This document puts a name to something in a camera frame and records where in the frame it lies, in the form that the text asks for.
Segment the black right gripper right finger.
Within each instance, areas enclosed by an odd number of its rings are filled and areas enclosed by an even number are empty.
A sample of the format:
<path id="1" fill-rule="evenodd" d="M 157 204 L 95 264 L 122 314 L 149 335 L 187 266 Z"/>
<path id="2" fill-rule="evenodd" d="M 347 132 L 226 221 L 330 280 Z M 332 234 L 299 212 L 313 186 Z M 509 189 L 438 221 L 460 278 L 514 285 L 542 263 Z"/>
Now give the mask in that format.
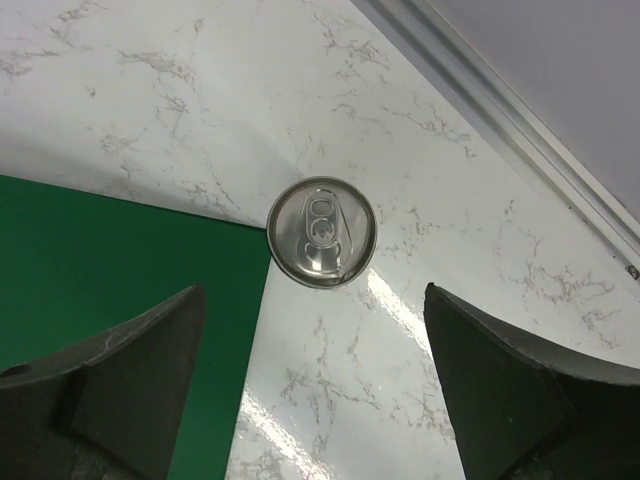
<path id="1" fill-rule="evenodd" d="M 639 371 L 430 283 L 424 321 L 468 479 L 636 479 Z"/>

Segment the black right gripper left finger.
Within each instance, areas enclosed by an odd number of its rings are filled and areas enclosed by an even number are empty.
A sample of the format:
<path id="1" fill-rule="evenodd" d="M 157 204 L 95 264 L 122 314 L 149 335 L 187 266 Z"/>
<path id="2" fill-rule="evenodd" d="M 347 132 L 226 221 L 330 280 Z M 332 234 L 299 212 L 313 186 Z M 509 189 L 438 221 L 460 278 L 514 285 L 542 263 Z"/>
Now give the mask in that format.
<path id="1" fill-rule="evenodd" d="M 206 321 L 202 285 L 1 373 L 4 479 L 165 479 Z"/>

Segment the black yellow label can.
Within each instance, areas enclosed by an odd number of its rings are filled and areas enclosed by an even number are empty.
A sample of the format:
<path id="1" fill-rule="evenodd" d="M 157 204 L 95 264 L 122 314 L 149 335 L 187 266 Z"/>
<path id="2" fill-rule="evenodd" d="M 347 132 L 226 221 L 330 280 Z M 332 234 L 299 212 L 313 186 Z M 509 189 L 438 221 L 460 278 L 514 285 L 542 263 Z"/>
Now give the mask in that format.
<path id="1" fill-rule="evenodd" d="M 353 281 L 371 261 L 377 222 L 366 196 L 328 176 L 301 180 L 284 190 L 266 222 L 272 258 L 292 280 L 314 289 Z"/>

